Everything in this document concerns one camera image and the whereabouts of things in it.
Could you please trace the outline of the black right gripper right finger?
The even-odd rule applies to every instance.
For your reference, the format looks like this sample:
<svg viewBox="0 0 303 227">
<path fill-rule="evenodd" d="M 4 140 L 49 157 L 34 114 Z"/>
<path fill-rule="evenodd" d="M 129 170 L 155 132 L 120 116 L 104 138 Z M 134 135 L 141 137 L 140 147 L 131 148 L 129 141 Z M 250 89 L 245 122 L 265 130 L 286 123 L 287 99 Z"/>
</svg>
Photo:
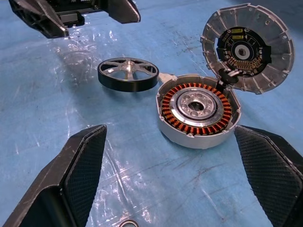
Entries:
<svg viewBox="0 0 303 227">
<path fill-rule="evenodd" d="M 234 131 L 248 182 L 275 227 L 303 225 L 303 157 L 280 135 L 238 125 Z"/>
</svg>

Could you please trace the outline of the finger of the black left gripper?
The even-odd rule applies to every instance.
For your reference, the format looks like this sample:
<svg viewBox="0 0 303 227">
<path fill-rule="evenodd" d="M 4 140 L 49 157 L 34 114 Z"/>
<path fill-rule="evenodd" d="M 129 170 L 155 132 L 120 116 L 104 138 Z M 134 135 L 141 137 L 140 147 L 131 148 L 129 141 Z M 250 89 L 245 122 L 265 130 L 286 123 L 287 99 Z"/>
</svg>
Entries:
<svg viewBox="0 0 303 227">
<path fill-rule="evenodd" d="M 10 0 L 12 11 L 30 28 L 46 38 L 68 37 L 69 31 L 55 10 L 45 0 Z"/>
<path fill-rule="evenodd" d="M 104 11 L 121 24 L 141 21 L 140 12 L 132 0 L 107 0 Z"/>
</svg>

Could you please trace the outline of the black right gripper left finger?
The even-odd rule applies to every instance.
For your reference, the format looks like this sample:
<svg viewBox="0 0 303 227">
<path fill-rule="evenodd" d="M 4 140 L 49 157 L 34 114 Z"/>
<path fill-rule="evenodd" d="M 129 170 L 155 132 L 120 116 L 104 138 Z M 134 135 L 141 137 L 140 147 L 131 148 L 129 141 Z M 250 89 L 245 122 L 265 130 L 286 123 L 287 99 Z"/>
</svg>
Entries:
<svg viewBox="0 0 303 227">
<path fill-rule="evenodd" d="M 97 192 L 107 126 L 72 135 L 37 175 L 4 226 L 84 227 Z"/>
</svg>

